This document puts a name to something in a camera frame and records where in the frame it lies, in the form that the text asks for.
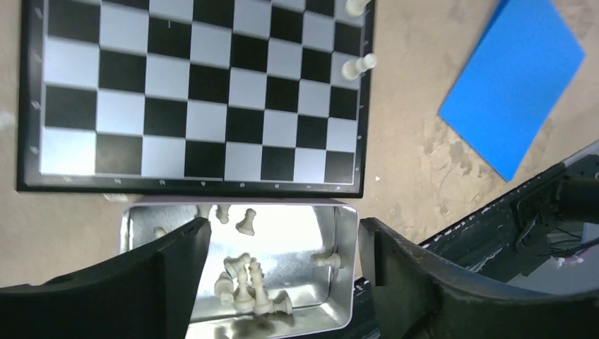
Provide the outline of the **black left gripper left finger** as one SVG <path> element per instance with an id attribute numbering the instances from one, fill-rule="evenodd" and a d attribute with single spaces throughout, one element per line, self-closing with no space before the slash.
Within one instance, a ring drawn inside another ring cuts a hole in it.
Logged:
<path id="1" fill-rule="evenodd" d="M 41 285 L 1 289 L 2 338 L 184 338 L 211 227 L 165 236 Z"/>

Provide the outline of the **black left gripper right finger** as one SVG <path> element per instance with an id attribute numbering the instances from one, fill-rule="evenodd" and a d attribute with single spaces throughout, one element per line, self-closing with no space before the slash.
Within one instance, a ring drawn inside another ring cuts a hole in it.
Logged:
<path id="1" fill-rule="evenodd" d="M 362 272 L 382 338 L 597 338 L 598 291 L 552 295 L 507 285 L 360 221 Z"/>

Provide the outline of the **white chess piece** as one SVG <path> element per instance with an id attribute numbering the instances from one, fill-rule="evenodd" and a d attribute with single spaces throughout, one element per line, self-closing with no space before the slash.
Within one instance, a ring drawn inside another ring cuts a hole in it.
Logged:
<path id="1" fill-rule="evenodd" d="M 374 53 L 369 53 L 356 60 L 349 60 L 342 65 L 341 74 L 347 81 L 353 81 L 359 78 L 363 73 L 373 69 L 377 64 L 377 57 Z"/>

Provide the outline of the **white chess bishop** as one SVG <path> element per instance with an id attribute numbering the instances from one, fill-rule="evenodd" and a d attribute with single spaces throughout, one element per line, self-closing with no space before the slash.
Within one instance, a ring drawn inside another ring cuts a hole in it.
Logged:
<path id="1" fill-rule="evenodd" d="M 345 2 L 345 10 L 350 17 L 356 18 L 361 16 L 371 0 L 347 0 Z"/>

